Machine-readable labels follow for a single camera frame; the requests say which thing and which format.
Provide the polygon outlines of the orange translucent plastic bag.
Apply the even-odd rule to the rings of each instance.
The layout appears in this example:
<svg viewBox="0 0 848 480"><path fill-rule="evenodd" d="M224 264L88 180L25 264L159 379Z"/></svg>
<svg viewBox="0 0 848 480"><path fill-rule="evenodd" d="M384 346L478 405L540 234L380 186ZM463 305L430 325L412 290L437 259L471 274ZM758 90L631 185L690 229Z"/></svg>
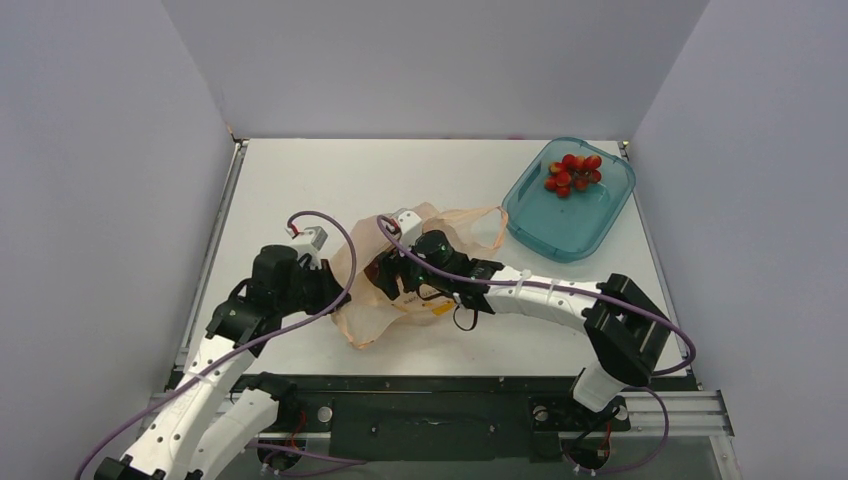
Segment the orange translucent plastic bag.
<svg viewBox="0 0 848 480"><path fill-rule="evenodd" d="M393 216L399 223L410 222L415 233L441 230L456 250L487 260L501 248L509 219L500 206L439 210L427 202L401 209ZM431 299L436 290L428 285L421 288L422 296L409 292L391 300L366 278L366 267L390 246L378 230L375 215L359 220L349 236L354 248L340 248L329 266L338 283L345 285L351 260L356 260L351 300L331 314L331 320L353 347L368 347L394 324L432 324L455 307L455 302L445 297Z"/></svg>

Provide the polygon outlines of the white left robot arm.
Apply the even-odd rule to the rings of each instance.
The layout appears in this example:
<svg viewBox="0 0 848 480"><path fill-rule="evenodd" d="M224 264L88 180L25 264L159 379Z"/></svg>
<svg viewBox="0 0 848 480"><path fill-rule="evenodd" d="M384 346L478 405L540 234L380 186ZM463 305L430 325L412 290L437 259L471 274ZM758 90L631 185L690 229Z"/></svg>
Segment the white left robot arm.
<svg viewBox="0 0 848 480"><path fill-rule="evenodd" d="M284 317L323 311L341 294L329 263L313 242L260 249L248 278L213 311L174 397L119 458L105 458L97 479L186 479L218 406L263 347L258 338L278 330Z"/></svg>

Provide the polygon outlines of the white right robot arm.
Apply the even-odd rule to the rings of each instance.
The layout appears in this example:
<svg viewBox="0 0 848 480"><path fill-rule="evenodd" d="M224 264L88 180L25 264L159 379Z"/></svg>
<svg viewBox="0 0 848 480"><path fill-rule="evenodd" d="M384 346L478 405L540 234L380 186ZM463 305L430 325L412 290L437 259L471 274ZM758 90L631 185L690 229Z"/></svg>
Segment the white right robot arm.
<svg viewBox="0 0 848 480"><path fill-rule="evenodd" d="M665 315L625 275L597 283L538 276L470 257L441 230L423 234L408 252L388 248L365 275L391 300L431 287L474 314L523 315L584 334L595 358L563 402L566 418L578 427L598 420L623 389L648 386L671 335Z"/></svg>

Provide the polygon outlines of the red fake grape bunch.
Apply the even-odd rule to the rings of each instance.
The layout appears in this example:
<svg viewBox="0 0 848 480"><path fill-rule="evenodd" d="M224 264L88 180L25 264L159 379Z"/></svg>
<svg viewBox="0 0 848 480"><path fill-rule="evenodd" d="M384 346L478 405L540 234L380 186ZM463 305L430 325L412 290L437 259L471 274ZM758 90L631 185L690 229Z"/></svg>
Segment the red fake grape bunch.
<svg viewBox="0 0 848 480"><path fill-rule="evenodd" d="M602 157L597 154L582 156L566 154L561 160L548 165L543 188L558 198L568 198L574 191L584 192L602 180Z"/></svg>

